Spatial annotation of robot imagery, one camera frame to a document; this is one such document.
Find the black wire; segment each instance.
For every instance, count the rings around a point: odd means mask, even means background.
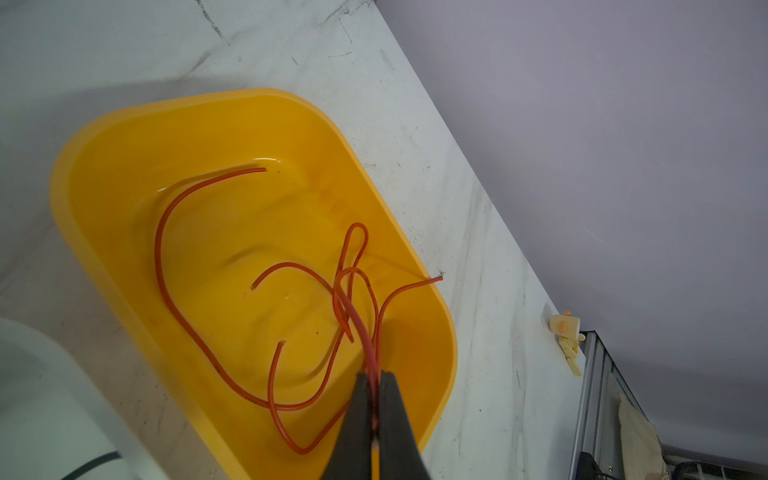
[[[75,480],[76,478],[80,478],[81,476],[90,472],[91,470],[98,467],[99,465],[103,465],[104,463],[111,462],[112,460],[117,460],[118,458],[121,458],[119,452],[105,453],[101,457],[94,458],[90,462],[77,467],[75,470],[72,471],[72,473],[65,476],[61,480]]]

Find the red cable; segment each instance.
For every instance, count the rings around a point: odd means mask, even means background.
[[[325,373],[325,376],[323,377],[323,381],[320,383],[320,387],[317,389],[315,394],[309,399],[305,400],[304,402],[294,403],[294,404],[283,404],[283,403],[275,402],[274,381],[275,381],[275,375],[277,371],[277,362],[278,362],[278,359],[280,358],[280,353],[283,350],[283,345],[286,342],[285,340],[281,340],[280,342],[278,342],[277,348],[275,349],[274,357],[272,358],[272,364],[270,365],[270,375],[266,384],[267,400],[261,399],[255,396],[254,394],[246,391],[237,382],[235,382],[235,380],[229,375],[229,373],[227,373],[227,371],[224,369],[224,367],[221,365],[221,363],[218,361],[218,359],[214,355],[213,351],[203,341],[203,339],[195,331],[192,325],[190,325],[189,322],[184,318],[184,315],[182,315],[181,311],[178,309],[173,299],[171,298],[170,293],[168,292],[167,285],[165,283],[165,276],[163,273],[163,263],[162,263],[163,233],[164,233],[166,224],[168,222],[168,219],[170,218],[170,214],[173,212],[176,206],[178,206],[178,204],[181,203],[183,199],[190,196],[195,191],[232,177],[237,177],[239,175],[244,175],[244,174],[260,173],[265,171],[266,171],[266,168],[264,167],[252,167],[252,168],[246,168],[243,170],[230,172],[228,174],[219,175],[209,180],[202,181],[199,184],[195,184],[192,187],[188,187],[186,190],[181,192],[181,194],[176,196],[176,198],[174,198],[170,202],[170,204],[168,204],[165,211],[163,212],[162,217],[160,218],[160,222],[157,224],[157,231],[155,232],[155,237],[154,237],[155,276],[157,277],[157,285],[160,289],[160,293],[161,293],[161,296],[163,297],[163,301],[165,302],[166,306],[170,310],[170,313],[173,315],[176,321],[179,322],[179,324],[184,329],[184,331],[186,331],[187,334],[192,338],[195,344],[197,344],[197,346],[200,348],[200,350],[203,352],[206,358],[208,358],[208,361],[216,370],[216,372],[219,374],[221,379],[235,393],[243,397],[245,400],[255,403],[258,406],[269,409],[270,415],[272,416],[272,420],[275,422],[275,426],[277,427],[277,430],[280,433],[280,435],[283,437],[283,440],[285,440],[286,444],[288,444],[288,446],[296,453],[304,455],[306,453],[311,452],[320,443],[323,437],[328,433],[328,431],[333,427],[333,425],[344,414],[349,402],[344,404],[344,406],[342,406],[342,408],[339,409],[339,411],[329,420],[326,426],[323,427],[323,429],[320,431],[318,436],[315,437],[312,443],[310,443],[310,445],[305,448],[298,446],[290,438],[288,431],[285,429],[285,426],[280,421],[280,415],[278,414],[278,412],[280,410],[295,411],[295,410],[304,409],[308,406],[311,406],[320,397],[320,395],[323,394],[323,391],[325,391],[326,385],[328,384],[331,369],[333,367],[333,362],[336,359],[336,354],[339,351],[339,346],[341,345],[341,341],[344,334],[347,335],[347,338],[351,343],[354,343],[352,330],[349,328],[349,319],[350,318],[352,319],[352,322],[360,338],[360,342],[362,343],[363,352],[365,353],[365,358],[366,358],[366,362],[364,364],[364,370],[368,372],[372,398],[374,399],[373,405],[377,407],[378,403],[376,399],[378,395],[379,377],[380,377],[379,367],[380,367],[380,356],[381,356],[381,324],[384,320],[384,312],[386,310],[386,307],[400,293],[405,292],[406,290],[410,290],[412,288],[416,288],[418,286],[424,286],[424,285],[429,285],[430,283],[438,282],[442,280],[442,276],[438,276],[436,278],[431,278],[427,280],[422,280],[416,283],[411,283],[410,285],[401,286],[400,288],[398,288],[397,290],[389,294],[389,296],[386,298],[386,300],[382,304],[381,310],[379,310],[379,305],[376,302],[376,295],[373,292],[373,288],[371,287],[370,280],[366,275],[366,273],[363,272],[357,266],[360,259],[362,258],[363,252],[365,251],[368,245],[368,239],[369,239],[368,229],[362,223],[353,223],[346,232],[346,235],[344,238],[344,244],[341,249],[341,254],[339,255],[339,264],[336,267],[336,274],[333,278],[333,285],[326,282],[317,272],[315,272],[314,270],[310,269],[307,266],[301,265],[300,263],[282,262],[264,270],[264,272],[261,275],[259,275],[259,277],[256,278],[256,280],[251,285],[251,290],[255,290],[271,273],[282,268],[294,268],[294,269],[301,270],[305,273],[308,273],[315,280],[320,282],[320,284],[331,294],[331,304],[333,307],[333,314],[336,317],[336,320],[339,322],[339,330],[336,333],[336,339],[334,340],[333,350],[331,351],[331,355],[328,359],[328,366],[326,367],[326,373]],[[348,268],[344,268],[344,261],[346,260],[347,250],[349,249],[349,242],[352,239],[352,234],[354,230],[358,228],[362,230],[364,234],[362,246],[360,247],[360,250],[357,253],[357,256],[355,257],[355,260],[352,266]],[[373,304],[373,316],[375,321],[373,325],[373,333],[371,336],[368,334],[365,326],[362,323],[362,319],[360,318],[354,305],[352,304],[351,298],[352,298],[353,281],[354,281],[355,275],[360,275],[360,277],[366,283],[366,287],[368,289],[368,293],[370,295],[371,302]],[[349,279],[347,280],[346,293],[344,293],[341,287],[341,282],[345,276],[349,276]],[[378,413],[377,409],[375,409],[375,412],[374,412],[374,429],[375,430],[378,422],[378,419],[376,418],[377,413]]]

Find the white marble table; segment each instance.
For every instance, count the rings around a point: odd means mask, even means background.
[[[0,45],[0,316],[70,351],[171,478],[225,473],[64,244],[48,178],[102,114],[253,87],[325,111],[445,272],[458,376],[433,478],[566,478],[581,380],[545,328],[554,307],[372,2],[11,0]]]

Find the yellow container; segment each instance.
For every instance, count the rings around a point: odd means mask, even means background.
[[[300,402],[323,378],[338,323],[329,294],[296,270],[281,270],[251,292],[262,271],[291,260],[331,281],[346,229],[359,221],[370,231],[360,266],[379,304],[395,288],[430,276],[339,128],[320,110],[284,91],[256,89],[114,112],[83,128],[61,152],[51,209],[227,474],[318,478],[340,423],[310,454],[290,450],[270,413],[220,379],[168,311],[154,276],[155,228],[170,201],[192,184],[248,166],[267,172],[205,187],[176,208],[163,243],[167,285],[224,368],[255,395],[266,398],[270,361],[285,339],[276,401]],[[361,238],[353,237],[352,252]],[[354,302],[370,328],[365,293],[360,282]],[[453,322],[434,285],[392,302],[382,325],[382,368],[397,375],[421,449],[448,401],[456,356]],[[308,445],[349,398],[362,358],[360,342],[345,339],[320,399],[281,412],[299,445]]]

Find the beige cloth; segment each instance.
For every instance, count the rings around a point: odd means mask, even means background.
[[[619,404],[621,457],[626,480],[668,480],[667,464],[661,456],[661,443],[653,426],[627,397]]]

